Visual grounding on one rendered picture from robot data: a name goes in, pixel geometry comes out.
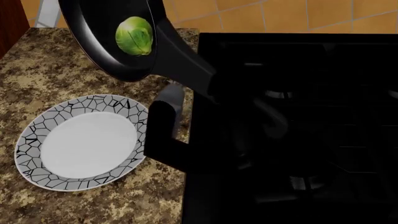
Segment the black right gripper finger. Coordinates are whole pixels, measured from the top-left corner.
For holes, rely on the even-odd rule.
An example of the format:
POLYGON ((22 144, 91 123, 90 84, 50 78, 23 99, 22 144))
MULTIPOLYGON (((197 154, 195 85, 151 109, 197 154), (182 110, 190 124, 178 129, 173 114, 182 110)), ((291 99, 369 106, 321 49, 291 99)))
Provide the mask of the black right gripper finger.
POLYGON ((188 169, 188 145, 175 139, 185 93, 181 85, 167 85, 149 106, 144 155, 175 169, 188 169))
POLYGON ((239 76, 235 70, 222 70, 212 78, 208 93, 214 101, 221 105, 231 104, 239 98, 239 76))

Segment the green brussels sprout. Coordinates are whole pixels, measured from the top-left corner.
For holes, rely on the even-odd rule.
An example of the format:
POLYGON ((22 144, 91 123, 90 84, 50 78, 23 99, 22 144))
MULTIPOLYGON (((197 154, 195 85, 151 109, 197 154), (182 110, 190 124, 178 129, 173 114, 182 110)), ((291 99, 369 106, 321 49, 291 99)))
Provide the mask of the green brussels sprout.
POLYGON ((118 25, 115 41, 129 55, 149 55, 154 40, 152 26, 144 18, 132 16, 118 25))

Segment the black frying pan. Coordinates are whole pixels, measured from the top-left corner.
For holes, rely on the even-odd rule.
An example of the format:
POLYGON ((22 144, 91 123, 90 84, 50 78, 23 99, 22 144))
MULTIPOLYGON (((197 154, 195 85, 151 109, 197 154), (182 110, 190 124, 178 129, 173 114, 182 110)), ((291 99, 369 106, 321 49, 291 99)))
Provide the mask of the black frying pan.
POLYGON ((167 19, 162 0, 58 0, 74 38, 85 54, 110 76, 138 82, 150 74, 178 82, 213 100, 208 88, 216 70, 182 39, 167 19), (149 55, 129 55, 115 41, 116 29, 138 16, 152 26, 149 55))

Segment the white plate with crackle rim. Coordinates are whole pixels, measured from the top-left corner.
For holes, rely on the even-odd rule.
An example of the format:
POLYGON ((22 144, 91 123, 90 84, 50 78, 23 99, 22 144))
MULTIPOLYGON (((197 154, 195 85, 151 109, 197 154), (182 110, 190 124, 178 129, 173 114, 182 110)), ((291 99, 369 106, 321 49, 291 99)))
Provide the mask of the white plate with crackle rim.
POLYGON ((88 95, 36 117, 17 140, 14 161, 31 184, 58 192, 97 188, 144 159, 148 110, 125 96, 88 95))

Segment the black gas stove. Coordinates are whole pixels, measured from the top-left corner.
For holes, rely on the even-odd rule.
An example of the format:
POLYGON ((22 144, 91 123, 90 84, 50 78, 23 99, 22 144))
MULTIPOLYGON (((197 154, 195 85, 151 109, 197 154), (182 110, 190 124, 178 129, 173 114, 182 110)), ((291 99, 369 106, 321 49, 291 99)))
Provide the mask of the black gas stove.
POLYGON ((264 169, 188 173, 182 224, 398 224, 398 35, 202 33, 264 110, 264 169))

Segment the white furniture leg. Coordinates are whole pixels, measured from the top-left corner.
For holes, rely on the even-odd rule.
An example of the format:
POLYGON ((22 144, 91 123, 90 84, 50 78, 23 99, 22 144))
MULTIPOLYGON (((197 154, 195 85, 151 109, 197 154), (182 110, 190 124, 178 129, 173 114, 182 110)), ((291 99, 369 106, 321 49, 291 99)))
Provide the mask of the white furniture leg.
POLYGON ((58 0, 40 0, 33 27, 66 28, 67 24, 60 10, 58 0))

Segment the brown wooden cabinet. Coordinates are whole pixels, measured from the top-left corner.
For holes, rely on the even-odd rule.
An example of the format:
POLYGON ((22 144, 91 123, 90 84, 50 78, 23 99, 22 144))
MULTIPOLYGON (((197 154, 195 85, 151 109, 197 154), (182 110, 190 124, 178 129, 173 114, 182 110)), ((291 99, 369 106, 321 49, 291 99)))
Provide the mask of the brown wooden cabinet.
POLYGON ((0 59, 29 29, 20 0, 0 0, 0 59))

